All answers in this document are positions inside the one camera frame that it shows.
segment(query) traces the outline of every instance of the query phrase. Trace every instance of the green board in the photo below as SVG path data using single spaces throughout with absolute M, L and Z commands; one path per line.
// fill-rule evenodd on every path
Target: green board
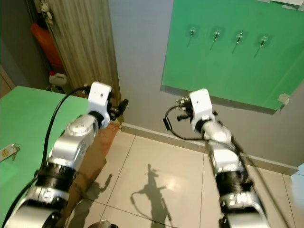
M 0 148 L 20 144 L 14 161 L 9 157 L 0 162 L 0 225 L 15 197 L 40 167 L 48 124 L 63 96 L 18 86 L 0 100 Z M 66 125 L 86 110 L 84 98 L 71 96 L 62 104 L 50 134 L 48 152 Z
M 256 0 L 175 0 L 163 85 L 277 110 L 279 95 L 303 79 L 304 12 Z

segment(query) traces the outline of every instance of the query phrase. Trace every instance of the brown cardboard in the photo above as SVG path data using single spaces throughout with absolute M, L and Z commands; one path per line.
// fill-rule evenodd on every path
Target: brown cardboard
M 83 198 L 84 193 L 95 181 L 105 164 L 106 159 L 102 150 L 102 145 L 95 139 L 92 145 L 87 149 L 78 175 L 70 188 L 68 203 L 63 211 L 63 217 L 65 219 L 70 216 L 74 207 Z

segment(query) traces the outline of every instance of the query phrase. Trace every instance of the white baseboard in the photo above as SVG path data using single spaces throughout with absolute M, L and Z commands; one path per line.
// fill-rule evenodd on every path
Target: white baseboard
M 208 153 L 208 151 L 206 150 L 206 148 L 204 146 L 204 143 L 202 143 L 202 142 L 200 143 L 200 142 L 196 142 L 196 141 L 182 140 L 173 135 L 151 131 L 149 129 L 145 129 L 145 128 L 131 125 L 128 123 L 122 123 L 122 131 L 129 133 L 129 134 L 138 135 L 140 137 L 160 141 L 163 143 L 168 143 L 168 144 L 171 144 L 174 146 L 183 147 L 183 148 L 190 149 L 193 151 Z M 283 173 L 286 175 L 292 175 L 298 171 L 298 168 L 295 166 L 290 166 L 290 165 L 286 165 L 283 163 L 279 163 L 279 162 L 259 158 L 256 156 L 251 156 L 251 155 L 249 155 L 249 158 L 255 163 L 255 165 L 257 167 L 262 168 L 262 169 L 266 169 L 266 170 L 270 170 L 270 171 L 274 171 L 274 172 L 278 172 L 278 173 Z

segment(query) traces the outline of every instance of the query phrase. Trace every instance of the gray wall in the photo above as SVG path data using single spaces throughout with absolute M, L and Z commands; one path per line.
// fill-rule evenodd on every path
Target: gray wall
M 1 65 L 17 86 L 45 89 L 48 72 L 38 43 L 30 31 L 24 0 L 1 0 Z
M 162 133 L 167 133 L 164 113 L 178 99 L 161 91 L 172 7 L 173 0 L 110 0 L 121 94 L 130 101 L 124 120 Z M 247 153 L 299 166 L 304 162 L 303 98 L 304 83 L 274 115 L 213 107 Z M 188 121 L 175 121 L 174 126 L 184 135 L 194 135 Z

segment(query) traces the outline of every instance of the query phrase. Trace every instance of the tile floor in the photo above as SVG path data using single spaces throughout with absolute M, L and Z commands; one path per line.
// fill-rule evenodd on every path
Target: tile floor
M 219 194 L 207 155 L 119 131 L 107 164 L 68 220 L 87 228 L 107 219 L 119 228 L 217 228 Z M 248 167 L 273 228 L 283 228 L 252 167 Z M 290 227 L 304 224 L 304 174 L 262 170 Z

